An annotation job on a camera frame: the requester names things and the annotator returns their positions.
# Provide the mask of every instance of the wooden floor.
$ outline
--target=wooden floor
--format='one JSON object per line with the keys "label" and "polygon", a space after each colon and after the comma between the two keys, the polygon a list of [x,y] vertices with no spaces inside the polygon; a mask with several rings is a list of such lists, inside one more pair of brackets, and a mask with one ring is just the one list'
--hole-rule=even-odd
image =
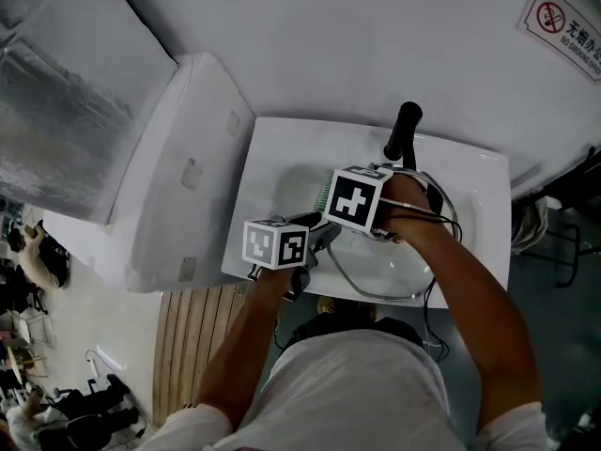
{"label": "wooden floor", "polygon": [[192,401],[208,361],[238,314],[247,283],[222,288],[164,292],[154,356],[152,421]]}

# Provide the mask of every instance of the chair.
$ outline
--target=chair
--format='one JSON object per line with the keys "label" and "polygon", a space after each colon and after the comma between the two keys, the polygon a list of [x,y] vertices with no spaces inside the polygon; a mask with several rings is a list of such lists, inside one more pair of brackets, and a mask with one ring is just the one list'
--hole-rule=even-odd
{"label": "chair", "polygon": [[27,294],[27,297],[31,296],[32,306],[34,309],[48,316],[48,310],[44,307],[44,304],[41,302],[41,298],[39,297],[39,291],[40,288],[38,286],[36,286],[35,284],[31,284],[31,286],[29,287],[29,293]]}
{"label": "chair", "polygon": [[30,324],[35,324],[37,322],[42,321],[42,326],[44,328],[44,334],[46,334],[46,326],[44,325],[44,322],[43,322],[45,319],[48,318],[48,316],[46,314],[37,314],[33,318],[23,319],[19,314],[17,314],[14,311],[8,311],[8,313],[10,314],[10,317],[12,318],[15,328],[19,330],[21,337],[25,340],[25,342],[27,344],[35,343],[35,344],[42,344],[44,346],[51,347],[50,343],[48,342],[48,335],[46,335],[45,340],[36,339],[34,341],[34,338],[32,337],[32,335],[29,331]]}
{"label": "chair", "polygon": [[100,416],[88,415],[49,425],[38,438],[42,451],[100,451],[111,441],[111,432]]}

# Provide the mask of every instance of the no smoking sign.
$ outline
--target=no smoking sign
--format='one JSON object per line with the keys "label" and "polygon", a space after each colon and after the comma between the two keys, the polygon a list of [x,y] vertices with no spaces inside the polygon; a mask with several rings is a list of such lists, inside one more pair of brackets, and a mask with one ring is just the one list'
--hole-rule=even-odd
{"label": "no smoking sign", "polygon": [[601,20],[578,0],[528,0],[517,28],[601,82]]}
{"label": "no smoking sign", "polygon": [[553,2],[545,2],[538,7],[536,20],[541,28],[549,34],[558,34],[565,27],[565,13],[559,5]]}

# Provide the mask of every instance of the wall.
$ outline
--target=wall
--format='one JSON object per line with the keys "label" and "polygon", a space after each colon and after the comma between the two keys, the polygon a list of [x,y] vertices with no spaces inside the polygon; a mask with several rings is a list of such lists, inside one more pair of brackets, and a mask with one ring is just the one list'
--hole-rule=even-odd
{"label": "wall", "polygon": [[601,140],[601,86],[516,30],[526,1],[132,0],[172,54],[215,54],[258,116],[392,126],[413,100],[422,132],[507,154],[515,193]]}

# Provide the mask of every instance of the person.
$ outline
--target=person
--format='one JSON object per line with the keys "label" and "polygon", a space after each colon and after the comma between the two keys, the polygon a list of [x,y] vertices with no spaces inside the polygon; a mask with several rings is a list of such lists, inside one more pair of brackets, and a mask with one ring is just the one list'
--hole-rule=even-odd
{"label": "person", "polygon": [[40,427],[60,419],[60,413],[42,415],[45,406],[44,395],[39,388],[34,388],[22,406],[14,406],[9,400],[2,401],[2,413],[7,417],[8,431],[13,442],[21,451],[39,451],[37,432]]}
{"label": "person", "polygon": [[0,449],[6,450],[6,451],[20,451],[19,448],[17,447],[17,444],[15,444],[15,442],[12,441],[12,437],[10,436],[10,433],[8,432],[7,417],[1,413],[0,413]]}
{"label": "person", "polygon": [[31,282],[44,290],[56,290],[65,283],[67,268],[65,267],[64,272],[54,269],[58,275],[49,271],[39,255],[39,247],[46,233],[41,225],[36,226],[36,231],[36,237],[26,242],[19,229],[12,229],[8,233],[8,245],[11,251],[19,254],[19,264]]}
{"label": "person", "polygon": [[[422,188],[407,176],[395,175],[383,192],[428,209]],[[398,207],[381,212],[378,223],[430,266],[479,371],[478,433],[470,449],[545,449],[529,333],[505,290],[440,223]],[[169,416],[141,450],[466,449],[451,425],[438,366],[421,341],[390,329],[358,326],[296,342],[249,411],[290,276],[262,271],[194,402]]]}
{"label": "person", "polygon": [[[62,439],[64,433],[56,424],[59,422],[66,424],[87,415],[100,415],[102,419],[102,429],[86,429],[91,443],[94,442],[96,434],[102,432],[112,434],[135,424],[139,416],[139,411],[135,407],[108,412],[123,401],[123,397],[130,392],[130,389],[115,375],[108,375],[107,379],[111,383],[107,389],[86,396],[74,390],[53,406],[42,403],[44,395],[38,387],[34,387],[22,406],[13,407],[8,399],[3,400],[0,408],[7,417],[12,440],[22,451],[39,451],[42,448],[40,445],[42,431],[51,432]],[[51,441],[53,436],[48,435],[48,432],[46,441]]]}

